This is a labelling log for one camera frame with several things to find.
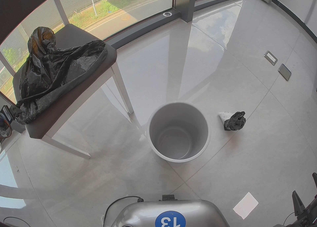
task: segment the sheet of paper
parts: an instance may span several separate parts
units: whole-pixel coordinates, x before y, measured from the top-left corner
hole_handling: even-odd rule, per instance
[[[252,194],[247,193],[246,196],[233,208],[233,210],[242,219],[245,219],[251,211],[258,205],[258,201],[252,196]]]

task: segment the brown chair cushion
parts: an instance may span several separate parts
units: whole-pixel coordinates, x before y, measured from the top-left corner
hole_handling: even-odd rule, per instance
[[[89,41],[98,39],[94,35],[72,25],[68,24],[61,30],[56,32],[56,47],[69,48],[81,46]],[[26,125],[31,138],[41,139],[55,124],[58,118],[65,110],[90,86],[97,80],[107,69],[109,69],[117,60],[117,50],[106,44],[108,56],[102,65],[91,75],[86,81],[66,93],[64,96],[55,101],[48,109],[46,109],[36,120]],[[16,100],[20,100],[19,81],[21,77],[20,68],[13,77],[13,89]]]

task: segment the garbage bag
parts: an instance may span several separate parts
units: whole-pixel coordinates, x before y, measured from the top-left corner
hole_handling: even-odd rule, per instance
[[[246,119],[244,118],[245,112],[236,112],[231,118],[224,122],[224,129],[227,131],[236,131],[243,128]]]
[[[38,27],[29,38],[30,55],[22,68],[21,100],[17,103],[22,110],[17,118],[21,124],[34,121],[59,97],[91,76],[108,55],[102,40],[66,49],[55,44],[55,34],[48,27]]]

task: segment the black plastic bag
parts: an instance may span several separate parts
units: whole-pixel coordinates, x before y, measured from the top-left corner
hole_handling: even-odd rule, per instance
[[[93,40],[80,47],[58,49],[54,32],[38,27],[28,41],[30,55],[20,78],[21,100],[17,107],[21,124],[34,121],[59,97],[91,76],[108,55],[102,40]]]
[[[246,119],[244,118],[245,112],[236,112],[224,122],[224,129],[227,131],[236,131],[243,128]]]

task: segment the white label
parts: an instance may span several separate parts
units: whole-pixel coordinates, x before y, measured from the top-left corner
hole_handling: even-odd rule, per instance
[[[267,53],[266,54],[273,62],[276,62],[276,59],[270,54],[270,53]]]
[[[8,111],[5,107],[3,107],[3,111],[4,111],[5,115],[7,116],[8,120],[11,121],[11,115],[8,113]]]
[[[233,210],[242,219],[245,219],[251,211],[258,205],[257,200],[252,196],[252,194],[247,193],[246,196],[233,208]]]

